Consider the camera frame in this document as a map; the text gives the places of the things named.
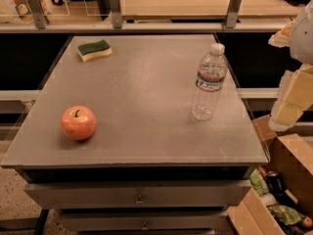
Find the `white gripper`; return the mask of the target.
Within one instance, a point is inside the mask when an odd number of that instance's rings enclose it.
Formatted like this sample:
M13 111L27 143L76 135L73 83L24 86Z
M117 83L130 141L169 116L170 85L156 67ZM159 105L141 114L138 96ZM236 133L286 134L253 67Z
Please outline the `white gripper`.
M268 43L278 48L290 46L291 56L303 63L296 71L286 70L280 81L268 124L281 132L293 127L313 105L313 0Z

